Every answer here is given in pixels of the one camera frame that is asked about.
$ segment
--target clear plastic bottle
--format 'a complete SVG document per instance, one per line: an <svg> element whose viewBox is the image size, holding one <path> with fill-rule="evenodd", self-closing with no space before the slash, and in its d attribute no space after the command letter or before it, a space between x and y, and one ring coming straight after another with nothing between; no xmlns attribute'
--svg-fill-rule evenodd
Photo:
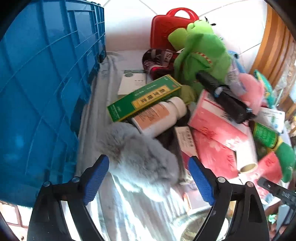
<svg viewBox="0 0 296 241"><path fill-rule="evenodd" d="M179 97L167 102L160 102L141 112L132 122L146 136L156 137L176 124L177 120L186 115L187 108Z"/></svg>

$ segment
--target blue storage bin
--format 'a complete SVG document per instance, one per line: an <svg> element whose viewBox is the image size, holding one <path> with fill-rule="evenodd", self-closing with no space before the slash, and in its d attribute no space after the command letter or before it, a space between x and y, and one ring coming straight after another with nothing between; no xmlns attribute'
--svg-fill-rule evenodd
<svg viewBox="0 0 296 241"><path fill-rule="evenodd" d="M0 42L0 200L33 206L75 173L83 105L105 57L104 8L32 1Z"/></svg>

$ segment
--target green box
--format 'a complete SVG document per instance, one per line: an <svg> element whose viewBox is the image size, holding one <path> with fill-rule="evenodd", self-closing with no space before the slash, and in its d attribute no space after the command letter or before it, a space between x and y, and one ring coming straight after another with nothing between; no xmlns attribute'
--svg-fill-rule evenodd
<svg viewBox="0 0 296 241"><path fill-rule="evenodd" d="M124 96L107 109L113 122L122 121L152 104L177 96L181 86L168 74Z"/></svg>

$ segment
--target gray fluffy object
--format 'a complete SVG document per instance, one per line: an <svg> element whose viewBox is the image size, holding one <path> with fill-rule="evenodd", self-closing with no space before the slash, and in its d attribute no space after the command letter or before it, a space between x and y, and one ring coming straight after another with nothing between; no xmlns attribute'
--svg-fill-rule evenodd
<svg viewBox="0 0 296 241"><path fill-rule="evenodd" d="M109 125L101 133L97 148L109 157L109 172L118 177L127 191L143 190L147 197L161 202L178 182L176 156L131 124Z"/></svg>

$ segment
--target gray sheet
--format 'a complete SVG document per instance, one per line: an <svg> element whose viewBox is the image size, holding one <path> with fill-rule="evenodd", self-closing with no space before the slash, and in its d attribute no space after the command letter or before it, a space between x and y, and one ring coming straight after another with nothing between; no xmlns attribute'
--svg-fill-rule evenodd
<svg viewBox="0 0 296 241"><path fill-rule="evenodd" d="M100 156L96 139L111 123L106 106L117 99L123 71L143 69L144 53L145 50L107 52L93 80L90 102L82 114L77 175ZM173 189L165 202L154 202L143 193L127 192L110 173L103 180L97 199L88 208L100 233L111 241L176 240L171 223L185 213L181 196Z"/></svg>

